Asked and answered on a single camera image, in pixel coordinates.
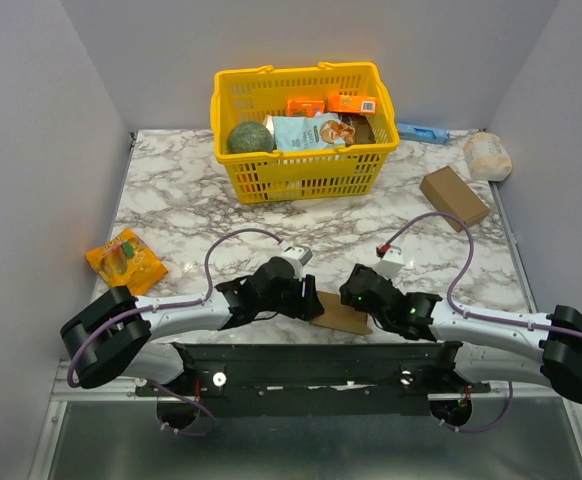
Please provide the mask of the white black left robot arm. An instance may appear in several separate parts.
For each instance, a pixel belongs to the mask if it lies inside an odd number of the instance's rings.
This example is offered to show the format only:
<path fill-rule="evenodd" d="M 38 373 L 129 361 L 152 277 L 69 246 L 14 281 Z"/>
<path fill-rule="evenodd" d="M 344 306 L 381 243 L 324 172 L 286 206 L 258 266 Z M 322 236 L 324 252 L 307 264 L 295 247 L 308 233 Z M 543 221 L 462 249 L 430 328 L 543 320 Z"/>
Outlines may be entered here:
<path fill-rule="evenodd" d="M 175 347 L 152 353 L 154 342 L 238 328 L 266 312 L 313 320 L 325 309 L 315 277 L 301 273 L 299 260 L 273 257 L 250 275 L 212 287 L 207 299 L 134 296 L 125 286 L 113 287 L 60 330 L 70 355 L 67 383 L 93 389 L 119 376 L 139 376 L 157 381 L 172 395 L 183 394 L 192 385 L 191 368 Z"/>

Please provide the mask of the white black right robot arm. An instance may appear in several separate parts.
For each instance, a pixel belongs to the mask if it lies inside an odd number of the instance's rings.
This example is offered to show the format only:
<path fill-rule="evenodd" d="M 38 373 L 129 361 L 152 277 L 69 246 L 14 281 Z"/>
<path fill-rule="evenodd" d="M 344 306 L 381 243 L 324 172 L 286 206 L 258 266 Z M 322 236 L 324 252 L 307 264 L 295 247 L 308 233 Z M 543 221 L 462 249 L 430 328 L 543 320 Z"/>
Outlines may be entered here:
<path fill-rule="evenodd" d="M 341 286 L 340 299 L 405 339 L 460 343 L 455 357 L 431 367 L 442 391 L 465 381 L 535 383 L 582 404 L 582 314 L 572 307 L 511 314 L 456 305 L 435 294 L 403 293 L 361 264 Z"/>

